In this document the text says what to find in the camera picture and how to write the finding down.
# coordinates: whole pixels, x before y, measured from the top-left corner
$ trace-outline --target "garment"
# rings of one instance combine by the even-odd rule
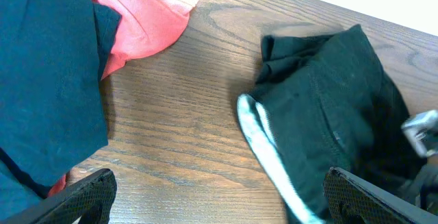
[[[263,68],[255,89],[238,98],[237,115],[290,223],[330,220],[322,183],[332,166],[383,188],[369,163],[416,176],[425,161],[400,129],[407,108],[359,25],[327,36],[266,36],[261,51]]]
[[[130,59],[144,58],[169,47],[187,27],[198,0],[95,0],[122,15],[103,77]]]
[[[2,220],[107,145],[98,84],[120,15],[92,0],[0,0],[0,10]]]

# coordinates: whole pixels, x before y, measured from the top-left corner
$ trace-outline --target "white trim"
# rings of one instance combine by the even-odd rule
[[[237,100],[237,117],[249,146],[260,165],[272,180],[285,203],[301,223],[325,223],[302,201],[290,182],[270,131],[268,114],[250,95],[240,95]]]

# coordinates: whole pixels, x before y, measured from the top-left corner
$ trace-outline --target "wooden table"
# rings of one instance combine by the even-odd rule
[[[73,178],[113,170],[112,223],[284,223],[236,98],[253,87],[262,35],[356,23],[410,111],[438,108],[437,37],[316,0],[201,0],[177,43],[102,82],[109,146]]]

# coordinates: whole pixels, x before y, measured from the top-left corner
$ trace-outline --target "folded cloth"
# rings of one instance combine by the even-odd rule
[[[127,60],[144,58],[169,47],[187,27],[198,0],[95,0],[122,15],[103,77]]]
[[[120,15],[92,0],[0,0],[0,10],[0,160],[43,197],[107,145],[98,84]],[[3,189],[21,194],[10,180]],[[1,217],[14,205],[3,193]]]
[[[410,167],[385,170],[416,176],[424,161],[400,129],[407,107],[359,25],[328,36],[266,36],[261,50],[263,68],[255,89],[239,96],[237,115],[290,223],[330,219],[322,183],[331,166],[362,176],[368,162],[405,158]]]

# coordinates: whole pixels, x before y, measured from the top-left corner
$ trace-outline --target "dark green cloth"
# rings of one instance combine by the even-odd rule
[[[98,85],[120,15],[92,0],[0,0],[0,11],[3,220],[43,195],[12,168],[50,189],[107,145]]]
[[[266,36],[261,51],[255,89],[239,98],[237,113],[261,165],[295,209],[290,223],[330,219],[322,182],[331,166],[374,182],[366,165],[377,161],[389,173],[415,177],[424,161],[400,129],[407,108],[359,25],[329,36]],[[276,151],[294,189],[288,192],[306,210],[288,202],[281,170],[268,159],[274,154],[258,149],[263,144]],[[387,163],[393,158],[411,166]]]

